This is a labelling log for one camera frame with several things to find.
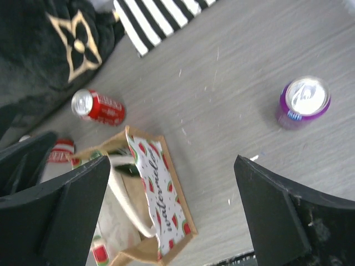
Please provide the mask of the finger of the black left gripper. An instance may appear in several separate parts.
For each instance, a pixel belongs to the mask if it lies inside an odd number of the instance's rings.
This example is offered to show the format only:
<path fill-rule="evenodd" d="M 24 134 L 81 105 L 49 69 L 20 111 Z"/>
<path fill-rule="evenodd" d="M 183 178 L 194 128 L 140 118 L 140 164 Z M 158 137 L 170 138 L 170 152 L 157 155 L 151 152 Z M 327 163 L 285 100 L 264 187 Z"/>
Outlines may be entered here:
<path fill-rule="evenodd" d="M 39 183 L 57 138 L 55 132 L 45 132 L 1 151 L 2 196 L 13 195 Z"/>

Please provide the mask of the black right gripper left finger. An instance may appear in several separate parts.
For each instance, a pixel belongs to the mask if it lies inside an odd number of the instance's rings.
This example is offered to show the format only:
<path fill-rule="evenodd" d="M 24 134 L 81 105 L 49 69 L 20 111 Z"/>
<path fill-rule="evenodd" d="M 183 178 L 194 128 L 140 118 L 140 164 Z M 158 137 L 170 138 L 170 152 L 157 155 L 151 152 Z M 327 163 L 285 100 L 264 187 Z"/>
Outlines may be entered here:
<path fill-rule="evenodd" d="M 1 197 L 1 265 L 85 265 L 109 173 L 100 156 Z"/>

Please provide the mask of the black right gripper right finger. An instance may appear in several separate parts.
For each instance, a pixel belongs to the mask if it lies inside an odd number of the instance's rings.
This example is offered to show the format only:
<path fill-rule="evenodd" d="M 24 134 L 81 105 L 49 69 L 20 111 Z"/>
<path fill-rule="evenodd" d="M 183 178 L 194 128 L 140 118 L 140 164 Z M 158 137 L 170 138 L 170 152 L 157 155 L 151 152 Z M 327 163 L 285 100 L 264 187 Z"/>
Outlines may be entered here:
<path fill-rule="evenodd" d="M 258 265 L 354 265 L 354 201 L 242 156 L 234 171 Z"/>

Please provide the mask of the watermelon print canvas bag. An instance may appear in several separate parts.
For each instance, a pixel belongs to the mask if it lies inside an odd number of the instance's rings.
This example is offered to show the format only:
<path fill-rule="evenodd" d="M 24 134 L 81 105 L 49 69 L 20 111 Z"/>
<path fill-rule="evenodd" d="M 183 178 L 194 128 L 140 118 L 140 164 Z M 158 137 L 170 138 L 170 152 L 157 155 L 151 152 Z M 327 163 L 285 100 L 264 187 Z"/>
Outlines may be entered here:
<path fill-rule="evenodd" d="M 147 226 L 129 200 L 122 178 L 111 173 L 108 186 L 121 203 L 133 225 L 144 239 L 118 253 L 111 265 L 128 265 L 132 261 L 168 265 L 197 235 L 178 176 L 163 136 L 151 136 L 127 126 L 100 146 L 72 156 L 73 166 L 84 160 L 108 155 L 119 148 L 129 148 L 142 180 L 152 226 Z"/>

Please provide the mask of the green glass bottle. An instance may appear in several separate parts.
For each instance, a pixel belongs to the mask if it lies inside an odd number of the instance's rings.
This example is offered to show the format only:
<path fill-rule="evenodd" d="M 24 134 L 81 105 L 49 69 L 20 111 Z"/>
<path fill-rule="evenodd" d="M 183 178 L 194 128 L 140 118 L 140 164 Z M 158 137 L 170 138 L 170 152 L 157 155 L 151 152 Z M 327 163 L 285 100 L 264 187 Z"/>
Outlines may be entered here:
<path fill-rule="evenodd" d="M 138 177 L 139 171 L 135 164 L 135 158 L 129 148 L 120 148 L 108 153 L 112 167 L 122 174 L 130 177 Z"/>

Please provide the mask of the purple Fanta can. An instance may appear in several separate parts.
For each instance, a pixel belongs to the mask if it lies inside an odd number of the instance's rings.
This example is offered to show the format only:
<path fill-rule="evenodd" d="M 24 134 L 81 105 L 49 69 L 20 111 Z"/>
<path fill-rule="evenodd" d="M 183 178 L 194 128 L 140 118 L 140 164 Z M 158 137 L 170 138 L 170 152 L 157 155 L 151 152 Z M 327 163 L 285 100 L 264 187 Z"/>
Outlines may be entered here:
<path fill-rule="evenodd" d="M 302 76 L 284 87 L 276 119 L 283 128 L 298 130 L 324 115 L 330 104 L 327 83 L 315 76 Z"/>

